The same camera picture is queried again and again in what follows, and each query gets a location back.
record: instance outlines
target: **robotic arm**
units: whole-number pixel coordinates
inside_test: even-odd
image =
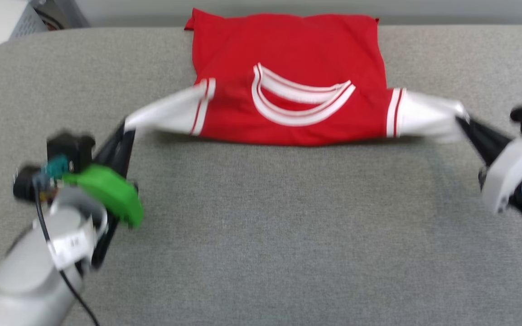
[[[521,124],[522,132],[522,107],[512,111],[511,119]],[[478,120],[457,118],[457,121],[485,163],[478,180],[487,208],[492,213],[500,213],[513,206],[522,213],[522,134],[511,139]],[[64,133],[48,140],[48,159],[65,155],[70,159],[70,171],[81,174],[90,170],[85,168],[91,163],[102,165],[124,180],[133,140],[134,132],[124,132],[124,126],[121,126],[92,160],[91,138],[76,138]],[[33,175],[39,171],[39,167],[22,169],[14,184],[17,198],[35,201],[36,196],[42,195],[31,184]],[[110,180],[100,181],[101,186],[106,187]],[[39,229],[41,220],[36,219],[9,249],[0,264],[0,325],[59,326],[76,300],[98,325],[79,297],[83,291],[83,277],[100,268],[116,227],[126,215],[120,208],[129,203],[122,198],[116,203],[114,198],[107,200],[102,191],[85,179],[76,186],[56,187],[53,184],[51,190],[53,194],[46,199],[52,204],[42,219],[50,239],[59,243],[46,241]],[[137,219],[127,221],[132,226],[139,223]],[[80,257],[77,260],[58,254],[61,245],[77,247],[79,240],[86,239],[91,252],[77,256]]]

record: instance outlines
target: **gray tablecloth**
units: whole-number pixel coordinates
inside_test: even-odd
[[[509,132],[522,27],[381,27],[391,86],[460,99]],[[0,260],[35,217],[12,175],[60,128],[99,142],[194,81],[191,33],[85,29],[0,46]],[[103,325],[522,325],[522,217],[492,216],[461,142],[244,146],[151,134],[121,228],[85,299]],[[75,307],[66,325],[89,324]]]

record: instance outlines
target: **black cable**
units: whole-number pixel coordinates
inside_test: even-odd
[[[44,221],[44,217],[43,217],[44,213],[42,212],[42,202],[41,202],[41,199],[39,198],[39,186],[37,185],[36,182],[34,182],[34,189],[35,189],[35,209],[37,209],[37,211],[38,211],[39,225],[42,227],[43,238],[45,239],[47,244],[50,244],[51,240],[49,238],[48,227],[45,225],[45,221]],[[96,316],[94,315],[94,313],[92,312],[90,307],[87,306],[87,304],[84,302],[82,297],[78,294],[78,292],[72,286],[72,283],[70,283],[70,280],[68,280],[66,273],[63,270],[59,270],[59,272],[60,272],[60,276],[62,277],[62,279],[64,279],[64,282],[66,283],[67,287],[70,289],[70,291],[72,292],[72,294],[74,295],[76,300],[79,302],[79,304],[82,306],[82,308],[84,310],[86,310],[87,314],[90,316],[90,319],[94,322],[94,325],[100,326],[100,323],[98,322]]]
[[[35,13],[37,13],[39,16],[51,21],[52,23],[56,24],[56,26],[58,27],[58,29],[64,29],[64,25],[60,24],[60,22],[55,19],[54,17],[46,14],[45,12],[42,12],[41,10],[38,10],[36,8],[34,8],[35,10]]]

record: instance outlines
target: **red fabric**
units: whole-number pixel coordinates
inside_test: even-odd
[[[386,137],[393,90],[386,89],[377,19],[337,14],[223,18],[194,9],[185,29],[194,31],[195,84],[215,78],[217,85],[200,136],[303,146]],[[356,89],[327,119],[299,126],[276,123],[253,103],[258,63],[302,85],[329,87],[350,81]],[[319,105],[263,93],[267,101],[288,111]]]

